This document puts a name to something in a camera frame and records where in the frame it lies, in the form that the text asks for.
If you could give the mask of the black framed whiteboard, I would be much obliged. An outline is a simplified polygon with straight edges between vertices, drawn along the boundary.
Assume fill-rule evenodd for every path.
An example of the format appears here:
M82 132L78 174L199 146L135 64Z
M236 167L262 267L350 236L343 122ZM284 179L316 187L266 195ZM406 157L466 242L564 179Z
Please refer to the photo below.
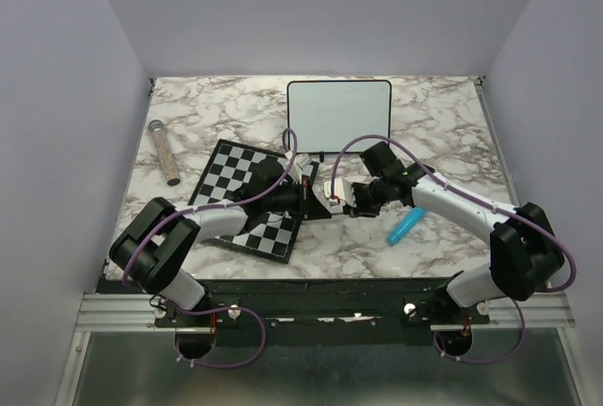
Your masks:
M391 108L387 80L291 81L286 88L287 126L301 153L338 154L355 138L388 137Z

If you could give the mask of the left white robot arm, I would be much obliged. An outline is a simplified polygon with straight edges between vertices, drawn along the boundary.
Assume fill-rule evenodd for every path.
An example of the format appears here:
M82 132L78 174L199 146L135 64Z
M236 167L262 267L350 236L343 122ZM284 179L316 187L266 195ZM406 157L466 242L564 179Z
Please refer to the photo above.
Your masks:
M179 209L162 197L152 199L113 242L108 257L127 280L172 302L187 325L197 326L207 319L209 304L207 290L183 269L190 249L214 237L247 234L267 213L302 220L332 216L306 177L295 181L280 163L266 159L248 182L217 203Z

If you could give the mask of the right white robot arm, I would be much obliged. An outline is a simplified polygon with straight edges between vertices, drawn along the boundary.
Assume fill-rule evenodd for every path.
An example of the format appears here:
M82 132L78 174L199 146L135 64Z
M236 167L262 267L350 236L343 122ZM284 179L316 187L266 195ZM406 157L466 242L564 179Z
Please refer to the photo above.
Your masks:
M537 291L546 291L547 282L569 258L546 213L534 203L513 206L487 200L419 160L404 166L384 138L360 158L371 182L333 176L324 185L326 198L342 205L345 214L376 217L383 206L400 202L455 223L489 248L487 264L455 274L436 290L430 306L446 323L457 321L479 302L524 301Z

